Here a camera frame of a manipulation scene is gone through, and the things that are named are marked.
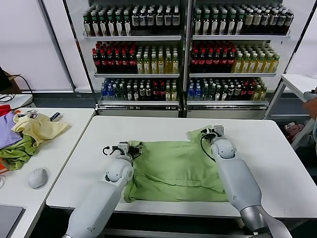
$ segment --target red cloth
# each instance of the red cloth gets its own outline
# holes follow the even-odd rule
[[[11,111],[10,105],[0,106],[0,117],[3,115],[7,115]]]

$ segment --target table leg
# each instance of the table leg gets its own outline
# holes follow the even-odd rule
[[[298,148],[298,143],[303,138],[303,136],[309,134],[313,130],[314,124],[315,124],[315,120],[310,119],[309,122],[306,124],[306,126],[303,128],[303,130],[296,135],[292,143],[292,147],[294,150]]]
[[[264,117],[263,117],[264,120],[268,119],[268,117],[271,115],[271,112],[272,112],[273,108],[276,106],[278,99],[281,97],[282,93],[284,92],[285,87],[286,86],[284,84],[284,81],[283,81],[283,79],[281,79],[278,83],[278,87],[274,93],[272,101],[269,104],[269,107],[268,107],[266,113],[264,114]]]

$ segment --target shelf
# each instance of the shelf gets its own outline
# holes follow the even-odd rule
[[[210,77],[274,77],[276,73],[190,73],[190,78],[210,78]]]
[[[287,40],[291,36],[275,35],[195,35],[193,40],[245,40],[245,41],[265,41],[265,40]]]
[[[187,101],[187,107],[205,108],[267,108],[267,101]]]
[[[179,73],[136,74],[136,73],[95,73],[95,78],[178,78]]]
[[[85,39],[94,41],[180,41],[182,36],[85,36]]]

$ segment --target clothing pile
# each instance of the clothing pile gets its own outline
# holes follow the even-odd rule
[[[0,106],[0,173],[1,169],[22,168],[44,140],[55,138],[69,127],[54,119],[36,110],[21,113],[13,112],[9,105]]]

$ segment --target computer mouse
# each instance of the computer mouse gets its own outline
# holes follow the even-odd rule
[[[32,189],[44,186],[48,181],[48,173],[44,168],[38,168],[28,175],[28,184]]]

